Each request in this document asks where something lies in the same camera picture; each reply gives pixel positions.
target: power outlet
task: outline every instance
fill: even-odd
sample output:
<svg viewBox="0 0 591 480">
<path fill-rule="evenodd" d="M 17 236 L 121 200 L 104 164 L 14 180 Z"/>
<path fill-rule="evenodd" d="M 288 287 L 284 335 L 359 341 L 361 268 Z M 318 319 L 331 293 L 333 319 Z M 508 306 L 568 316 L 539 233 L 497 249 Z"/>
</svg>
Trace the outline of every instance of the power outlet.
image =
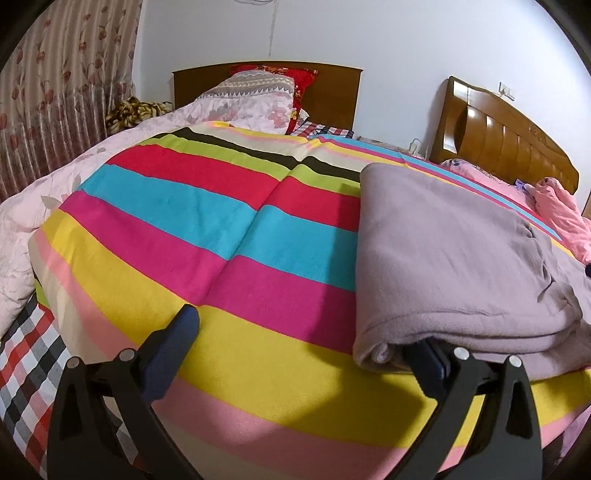
<svg viewBox="0 0 591 480">
<path fill-rule="evenodd" d="M 511 92 L 511 88 L 505 85 L 503 82 L 499 83 L 499 94 L 501 94 L 502 97 L 507 97 L 511 101 L 515 100 L 515 97 Z"/>
</svg>

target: wooden headboard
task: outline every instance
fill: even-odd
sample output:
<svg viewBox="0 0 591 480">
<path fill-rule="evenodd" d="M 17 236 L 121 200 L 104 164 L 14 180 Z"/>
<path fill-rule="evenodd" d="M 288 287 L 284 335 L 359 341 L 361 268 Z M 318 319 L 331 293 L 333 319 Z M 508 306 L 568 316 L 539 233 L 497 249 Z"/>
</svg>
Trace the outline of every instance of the wooden headboard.
<svg viewBox="0 0 591 480">
<path fill-rule="evenodd" d="M 316 81 L 304 93 L 302 108 L 310 114 L 310 120 L 315 123 L 348 130 L 353 128 L 362 70 L 326 63 L 242 61 L 179 70 L 173 73 L 175 108 L 188 105 L 202 93 L 229 78 L 230 67 L 233 65 L 245 63 L 318 70 Z"/>
<path fill-rule="evenodd" d="M 488 90 L 449 77 L 429 160 L 463 158 L 513 184 L 554 177 L 570 193 L 579 172 L 566 153 L 523 113 Z"/>
</svg>

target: checkered bedsheet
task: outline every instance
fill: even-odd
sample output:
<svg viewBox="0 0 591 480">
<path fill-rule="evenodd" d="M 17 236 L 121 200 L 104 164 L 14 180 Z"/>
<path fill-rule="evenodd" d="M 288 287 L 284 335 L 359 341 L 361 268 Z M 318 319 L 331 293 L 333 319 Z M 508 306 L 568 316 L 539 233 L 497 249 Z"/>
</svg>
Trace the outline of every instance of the checkered bedsheet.
<svg viewBox="0 0 591 480">
<path fill-rule="evenodd" d="M 353 138 L 352 130 L 345 130 L 343 128 L 327 127 L 326 125 L 315 124 L 312 122 L 304 122 L 296 128 L 290 135 L 296 137 L 311 138 L 315 135 L 331 134 L 339 137 Z"/>
<path fill-rule="evenodd" d="M 0 419 L 43 478 L 47 478 L 51 409 L 69 358 L 51 311 L 34 294 L 0 341 Z M 111 420 L 133 461 L 137 451 L 125 426 L 114 415 Z"/>
</svg>

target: electrical cable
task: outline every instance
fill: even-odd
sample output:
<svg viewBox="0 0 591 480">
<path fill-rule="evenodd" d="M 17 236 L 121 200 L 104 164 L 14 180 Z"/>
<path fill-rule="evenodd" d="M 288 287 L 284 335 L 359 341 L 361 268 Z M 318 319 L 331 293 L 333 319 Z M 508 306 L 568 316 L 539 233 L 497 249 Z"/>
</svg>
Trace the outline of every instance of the electrical cable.
<svg viewBox="0 0 591 480">
<path fill-rule="evenodd" d="M 239 4 L 249 4 L 249 5 L 267 5 L 273 3 L 275 0 L 234 0 Z"/>
<path fill-rule="evenodd" d="M 271 35 L 269 36 L 269 58 L 271 58 L 271 52 L 273 50 L 273 37 L 275 36 L 275 22 L 277 20 L 277 7 L 279 6 L 279 1 L 274 0 L 275 7 L 273 8 L 273 20 L 271 21 Z"/>
</svg>

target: colorful striped bedsheet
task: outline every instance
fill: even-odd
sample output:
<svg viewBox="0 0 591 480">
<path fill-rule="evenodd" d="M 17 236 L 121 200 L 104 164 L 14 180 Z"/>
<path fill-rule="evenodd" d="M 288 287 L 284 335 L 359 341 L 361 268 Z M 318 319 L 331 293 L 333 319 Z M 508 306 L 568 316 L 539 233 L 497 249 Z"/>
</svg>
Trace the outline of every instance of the colorful striped bedsheet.
<svg viewBox="0 0 591 480">
<path fill-rule="evenodd" d="M 485 196 L 560 243 L 530 212 L 427 162 L 220 123 L 116 155 L 33 236 L 60 333 L 86 362 L 139 345 L 186 302 L 198 307 L 200 335 L 155 411 L 205 478 L 383 479 L 432 413 L 412 375 L 363 371 L 350 355 L 359 171 L 371 161 Z M 545 445 L 591 399 L 588 376 L 533 385 Z"/>
</svg>

